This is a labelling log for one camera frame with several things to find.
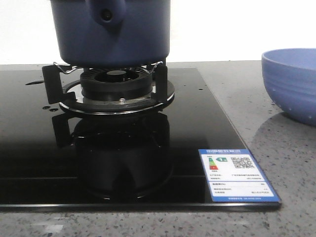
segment blue ceramic bowl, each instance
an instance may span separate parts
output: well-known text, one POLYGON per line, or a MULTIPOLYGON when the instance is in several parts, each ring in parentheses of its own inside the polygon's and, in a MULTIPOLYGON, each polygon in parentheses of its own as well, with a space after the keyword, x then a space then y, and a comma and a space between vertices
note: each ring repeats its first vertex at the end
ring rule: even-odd
POLYGON ((276 105, 292 118, 316 125, 316 49, 265 52, 262 75, 265 88, 276 105))

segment gray countertop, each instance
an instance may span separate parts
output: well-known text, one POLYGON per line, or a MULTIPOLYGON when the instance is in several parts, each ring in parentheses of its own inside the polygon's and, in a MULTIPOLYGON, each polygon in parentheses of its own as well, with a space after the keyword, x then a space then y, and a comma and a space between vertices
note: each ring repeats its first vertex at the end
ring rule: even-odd
MULTIPOLYGON (((316 237, 316 127, 267 95, 260 61, 169 63, 198 68, 282 198, 273 212, 1 213, 0 237, 316 237)), ((40 69, 28 65, 24 69, 40 69)), ((16 65, 0 66, 0 70, 16 65)))

